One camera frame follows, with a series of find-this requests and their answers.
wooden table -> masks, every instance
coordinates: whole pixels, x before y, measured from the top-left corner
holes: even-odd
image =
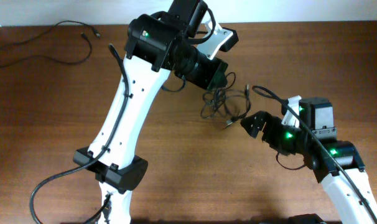
[[[235,88],[268,87],[283,98],[324,96],[333,104],[338,138],[359,150],[377,201],[377,22],[227,24],[240,41],[218,57],[237,73]],[[101,39],[83,27],[58,27],[8,54],[6,62],[40,53],[65,60],[93,55],[82,65],[30,60],[0,69],[0,223],[32,223],[28,203],[44,178],[76,165],[76,149],[89,145],[113,100],[120,71],[107,45],[123,55],[127,26],[98,26]],[[4,27],[0,45],[45,27]],[[173,75],[166,83],[180,80]],[[160,91],[137,142],[149,161],[134,192],[131,214],[149,220],[253,220],[317,213],[338,220],[332,202],[308,169],[289,171],[276,152],[239,125],[199,112],[203,91],[188,84],[180,93]],[[251,95],[253,108],[280,114],[277,102]],[[281,158],[298,166],[301,156]],[[46,223],[82,222],[100,207],[94,174],[82,171],[39,191],[35,207]]]

black bracket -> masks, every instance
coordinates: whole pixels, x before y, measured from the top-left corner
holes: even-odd
[[[93,159],[93,153],[88,152],[88,148],[84,147],[75,151],[74,163],[82,166]],[[132,164],[123,169],[118,169],[115,164],[108,167],[100,161],[95,162],[87,169],[96,174],[96,180],[110,184],[120,194],[123,194],[127,190],[134,190],[139,185],[147,171],[148,164],[145,159],[135,155]]]

black connector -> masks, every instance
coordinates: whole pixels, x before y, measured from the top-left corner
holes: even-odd
[[[81,33],[81,37],[82,37],[83,39],[85,39],[85,40],[89,40],[89,39],[88,39],[88,36],[87,36],[84,32]]]
[[[100,33],[94,28],[92,27],[91,30],[93,31],[94,35],[97,37],[97,38],[100,38]]]
[[[92,160],[91,154],[88,153],[89,147],[84,147],[75,151],[73,158],[74,163],[82,166]],[[134,156],[132,164],[123,169],[118,169],[118,166],[112,164],[106,166],[100,161],[96,161],[87,169],[94,172],[96,180],[101,183],[106,182],[115,187],[120,194],[127,190],[134,190],[143,179],[147,171],[148,162],[139,156]]]
[[[237,44],[237,42],[239,41],[238,39],[238,34],[237,34],[237,31],[233,30],[233,29],[229,29],[229,28],[226,28],[224,27],[224,29],[226,30],[230,30],[233,32],[233,36],[231,36],[221,47],[220,47],[220,51],[222,52],[227,52],[229,51],[231,48],[234,47],[234,45]]]

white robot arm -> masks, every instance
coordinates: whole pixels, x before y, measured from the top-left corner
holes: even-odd
[[[325,98],[302,99],[300,96],[295,96],[286,100],[286,106],[292,111],[282,107],[282,113],[285,115],[283,120],[265,111],[259,111],[242,119],[241,125],[253,138],[256,138],[262,131],[264,133],[262,140],[269,143],[270,147],[280,154],[286,156],[302,154],[305,166],[314,171],[317,181],[322,184],[344,224],[377,223],[375,221],[377,220],[377,204],[368,182],[365,165],[352,143],[337,141],[332,104]],[[301,127],[296,118],[298,114],[303,121]],[[304,125],[310,128],[312,134],[328,150],[327,152],[314,143],[312,140],[314,137],[309,136]],[[359,197],[333,159],[353,181],[364,200]]]
[[[187,23],[191,27],[183,26],[183,30],[179,30],[181,28],[170,25],[173,24],[170,20],[176,18],[175,14],[180,17],[185,15],[185,12],[178,10],[187,7],[196,12],[191,18],[188,17]],[[122,77],[99,134],[89,147],[77,150],[74,156],[74,161],[81,166],[98,156],[109,141],[113,127],[119,123],[107,151],[88,168],[96,173],[96,179],[100,181],[102,202],[107,203],[98,223],[131,221],[129,206],[132,190],[140,183],[147,169],[147,161],[134,155],[136,141],[149,108],[171,70],[174,69],[178,77],[184,76],[207,90],[226,85],[224,72],[227,64],[215,58],[215,55],[221,48],[229,50],[238,41],[236,38],[228,42],[236,37],[235,31],[221,28],[210,11],[213,21],[207,23],[208,35],[205,38],[208,37],[208,40],[199,43],[196,49],[189,42],[202,40],[185,38],[196,34],[206,10],[210,11],[202,1],[175,1],[169,12],[160,12],[152,17],[142,15],[129,25],[129,40],[125,47],[127,54],[121,67],[128,79],[129,97],[124,97],[125,83]],[[125,100],[128,102],[118,120]]]

power cord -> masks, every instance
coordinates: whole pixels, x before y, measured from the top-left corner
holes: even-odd
[[[226,116],[231,116],[231,118],[226,122],[226,127],[233,124],[239,119],[245,118],[251,109],[251,101],[249,100],[249,86],[247,85],[244,91],[231,90],[230,88],[234,85],[236,81],[236,73],[230,72],[226,75],[226,78],[228,78],[229,76],[233,76],[233,81],[231,82],[230,86],[224,88],[217,88],[216,90],[212,91],[206,91],[202,95],[202,100],[205,102],[205,104],[200,112],[200,116],[204,119],[213,118],[217,113],[223,118]],[[246,109],[244,113],[240,115],[235,115],[231,112],[231,110],[226,104],[226,101],[231,98],[245,99]],[[210,108],[211,113],[208,115],[204,115],[204,112],[207,108]]]
[[[205,41],[207,41],[211,36],[212,34],[214,33],[215,31],[215,27],[216,27],[216,19],[215,19],[215,16],[213,15],[212,13],[212,10],[210,8],[207,9],[208,13],[209,13],[209,16],[211,17],[211,21],[212,21],[212,30],[211,32],[209,33],[209,35],[201,38],[201,39],[188,39],[187,40],[187,43],[190,44],[190,45],[195,45],[195,44],[202,44],[204,43]],[[204,34],[205,32],[204,31],[199,31],[197,32],[198,34]]]
[[[170,89],[166,88],[164,85],[161,86],[161,90],[168,91],[168,92],[171,92],[171,93],[180,92],[180,91],[182,91],[184,89],[184,87],[186,86],[186,82],[187,82],[186,78],[184,77],[184,75],[182,76],[182,80],[183,80],[183,84],[177,90],[170,90]]]
[[[306,166],[305,164],[303,164],[303,165],[301,165],[300,167],[297,167],[297,168],[289,168],[289,167],[286,167],[286,166],[282,165],[282,164],[280,163],[280,161],[278,160],[278,156],[279,156],[279,155],[280,155],[280,152],[277,152],[277,155],[276,155],[277,163],[280,164],[280,166],[282,166],[282,168],[284,168],[284,169],[295,171],[295,170],[300,170],[301,168],[304,168],[304,167]]]
[[[41,183],[39,183],[35,187],[34,191],[32,191],[30,199],[29,199],[29,210],[31,212],[32,218],[38,224],[43,224],[39,220],[39,217],[35,213],[35,209],[34,209],[34,198],[35,198],[35,195],[38,192],[38,190],[41,187],[43,187],[45,184],[49,183],[52,180],[55,180],[55,179],[60,178],[60,177],[64,177],[66,175],[73,174],[73,173],[78,172],[80,170],[86,169],[89,166],[92,166],[94,163],[96,163],[104,155],[105,152],[108,152],[110,150],[108,147],[109,147],[109,145],[111,144],[111,142],[112,142],[112,140],[114,138],[114,135],[115,135],[116,130],[118,128],[119,122],[121,121],[122,115],[123,115],[123,113],[124,113],[124,111],[126,109],[126,105],[128,103],[128,99],[129,99],[129,83],[128,83],[128,76],[126,75],[126,71],[125,71],[124,66],[123,66],[123,60],[121,59],[121,57],[119,56],[118,52],[116,51],[116,49],[114,48],[114,46],[112,44],[109,44],[108,47],[109,47],[110,52],[113,54],[113,56],[117,60],[119,68],[121,69],[121,73],[122,73],[122,76],[123,76],[123,82],[124,82],[124,86],[125,86],[125,91],[124,91],[124,101],[123,101],[122,107],[121,107],[121,109],[120,109],[120,111],[118,113],[117,119],[116,119],[116,121],[114,123],[113,129],[111,130],[109,138],[106,141],[106,144],[101,148],[101,152],[94,159],[92,159],[90,162],[86,163],[83,166],[80,166],[80,167],[77,167],[77,168],[74,168],[74,169],[70,169],[70,170],[61,172],[59,174],[55,174],[55,175],[53,175],[53,176],[51,176],[51,177],[43,180]],[[96,212],[95,215],[93,215],[91,218],[89,218],[84,223],[89,223],[89,222],[93,221],[105,209],[105,206],[109,202],[109,198],[110,197],[111,197],[111,194],[108,194],[108,200],[107,200],[107,202],[103,204],[103,206]]]
[[[24,41],[21,41],[21,42],[15,42],[15,43],[10,43],[10,44],[3,45],[3,46],[0,47],[0,51],[2,51],[4,49],[10,49],[11,47],[17,47],[17,46],[21,46],[21,45],[24,45],[24,44],[28,44],[29,42],[32,42],[32,41],[34,41],[36,39],[41,38],[43,35],[50,33],[55,27],[57,27],[60,24],[66,23],[66,22],[71,22],[71,23],[76,23],[76,24],[82,24],[84,26],[90,27],[91,30],[92,30],[92,32],[93,32],[93,34],[97,38],[100,38],[100,33],[93,26],[91,26],[91,25],[85,24],[83,22],[78,22],[78,21],[61,21],[61,22],[58,22],[55,25],[53,25],[47,31],[45,31],[45,32],[43,32],[43,33],[41,33],[41,34],[39,34],[39,35],[37,35],[35,37],[32,37],[30,39],[27,39],[27,40],[24,40]],[[33,58],[44,58],[44,59],[47,59],[47,60],[51,60],[51,61],[53,61],[55,63],[61,63],[61,64],[64,64],[64,65],[79,65],[79,64],[85,62],[86,60],[88,60],[88,58],[90,57],[90,55],[92,53],[92,45],[91,45],[91,42],[89,41],[89,38],[84,33],[81,33],[81,37],[89,45],[89,52],[88,52],[88,54],[85,56],[85,58],[83,58],[81,60],[78,60],[78,61],[75,61],[75,62],[65,62],[65,61],[59,60],[57,58],[53,58],[53,57],[46,56],[46,55],[30,55],[28,57],[20,58],[18,60],[13,61],[13,62],[5,63],[5,64],[0,64],[0,68],[6,68],[6,67],[9,67],[9,66],[15,65],[17,63],[23,62],[25,60],[33,59]]]
[[[289,110],[289,112],[291,112],[296,119],[298,119],[300,125],[302,126],[302,128],[305,129],[305,131],[312,137],[312,139],[316,142],[316,144],[321,148],[321,150],[323,150],[325,152],[326,155],[328,155],[328,157],[333,161],[333,163],[335,164],[335,166],[337,167],[337,169],[342,172],[342,174],[345,176],[345,178],[347,179],[347,181],[349,182],[350,186],[353,188],[353,190],[356,192],[357,196],[360,198],[361,202],[363,203],[363,205],[366,207],[368,213],[370,214],[371,218],[373,219],[373,221],[377,224],[377,218],[374,214],[374,211],[372,211],[367,199],[364,198],[364,196],[361,194],[360,190],[358,190],[357,186],[355,185],[355,183],[352,181],[352,179],[349,177],[349,175],[345,172],[345,170],[339,165],[339,163],[335,160],[335,158],[333,158],[327,151],[327,149],[323,146],[323,144],[320,142],[319,139],[317,139],[317,136],[310,130],[310,128],[301,120],[301,118],[298,116],[298,114],[295,113],[295,111],[287,105],[287,103],[282,100],[280,97],[278,97],[275,93],[273,93],[272,91],[268,90],[267,88],[265,87],[262,87],[262,86],[254,86],[252,87],[252,90],[254,90],[256,93],[259,94],[259,91],[257,89],[260,89],[262,91],[265,91],[266,93],[268,93],[269,95],[265,95],[265,94],[261,94],[262,96],[265,96],[267,98],[272,98],[272,99],[275,99],[277,100],[278,102],[280,102],[280,104],[285,107],[285,109]]]

